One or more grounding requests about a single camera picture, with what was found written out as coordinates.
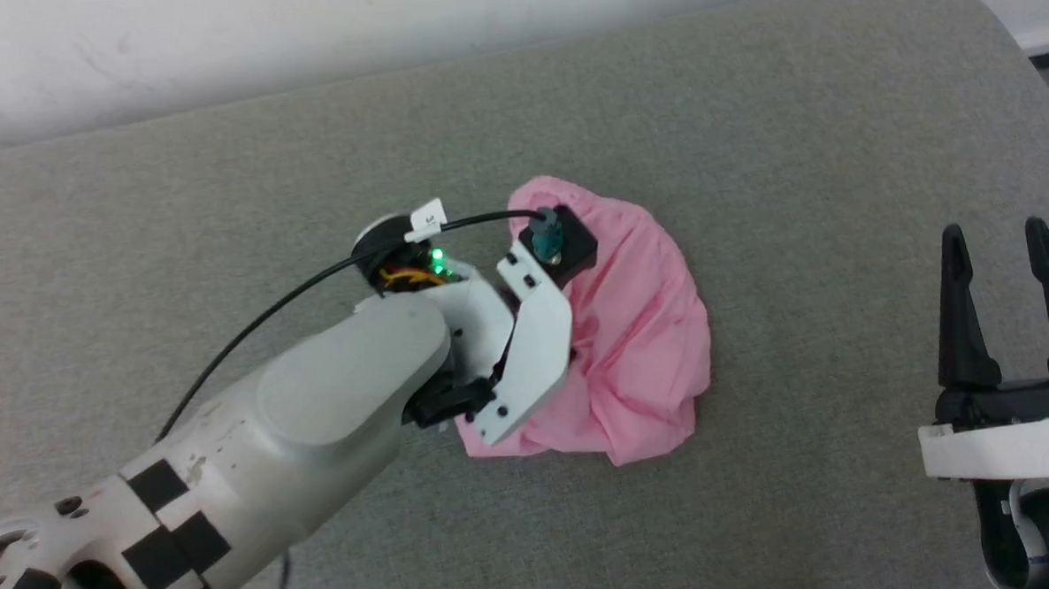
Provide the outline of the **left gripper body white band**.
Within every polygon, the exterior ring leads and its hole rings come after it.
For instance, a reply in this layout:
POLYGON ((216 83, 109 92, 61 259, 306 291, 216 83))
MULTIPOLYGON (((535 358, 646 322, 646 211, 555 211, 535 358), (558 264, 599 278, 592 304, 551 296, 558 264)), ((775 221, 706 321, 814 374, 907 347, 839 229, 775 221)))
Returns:
POLYGON ((570 361, 569 301, 524 243, 514 241, 497 265, 517 306, 484 279, 419 292, 444 319, 448 355, 405 405, 406 422, 427 428, 462 417, 497 446, 560 388, 570 361))

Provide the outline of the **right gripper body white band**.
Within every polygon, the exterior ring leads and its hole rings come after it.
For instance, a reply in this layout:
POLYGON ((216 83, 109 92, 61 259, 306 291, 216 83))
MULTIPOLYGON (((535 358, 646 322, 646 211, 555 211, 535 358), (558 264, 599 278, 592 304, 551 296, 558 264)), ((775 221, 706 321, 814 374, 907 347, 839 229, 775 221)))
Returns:
POLYGON ((1049 478, 1049 381, 942 390, 916 438, 932 478, 1049 478))

